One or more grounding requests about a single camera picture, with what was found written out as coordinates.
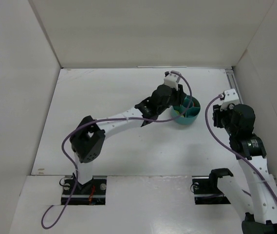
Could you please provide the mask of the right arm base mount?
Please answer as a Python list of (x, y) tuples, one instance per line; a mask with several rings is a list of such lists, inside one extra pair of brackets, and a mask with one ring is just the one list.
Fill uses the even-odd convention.
[(224, 205), (230, 204), (224, 193), (218, 189), (218, 179), (224, 176), (233, 176), (227, 168), (213, 169), (210, 174), (193, 176), (190, 189), (194, 194), (196, 205)]

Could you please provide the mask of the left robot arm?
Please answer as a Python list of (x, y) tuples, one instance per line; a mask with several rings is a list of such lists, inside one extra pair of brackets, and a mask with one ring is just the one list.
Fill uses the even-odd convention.
[(104, 140), (131, 128), (144, 127), (155, 122), (159, 115), (171, 106), (181, 105), (186, 97), (183, 86), (169, 87), (161, 84), (148, 98), (136, 104), (131, 109), (118, 115), (108, 117), (103, 122), (95, 123), (91, 116), (84, 117), (70, 143), (74, 152), (78, 172), (76, 190), (85, 194), (92, 187), (92, 162), (100, 155)]

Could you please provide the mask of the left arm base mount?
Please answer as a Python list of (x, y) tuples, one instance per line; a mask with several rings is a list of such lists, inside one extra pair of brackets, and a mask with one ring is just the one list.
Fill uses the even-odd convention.
[(62, 188), (61, 204), (65, 205), (105, 205), (107, 177), (95, 176), (86, 184), (77, 183), (75, 175), (63, 177), (59, 181)]

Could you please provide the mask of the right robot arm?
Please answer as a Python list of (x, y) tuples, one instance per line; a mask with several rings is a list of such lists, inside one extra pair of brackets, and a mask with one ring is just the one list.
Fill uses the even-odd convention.
[(254, 134), (254, 110), (244, 104), (213, 106), (213, 125), (225, 129), (229, 146), (245, 175), (245, 193), (227, 168), (210, 172), (210, 185), (221, 191), (241, 218), (244, 234), (277, 234), (277, 185), (268, 172), (264, 144)]

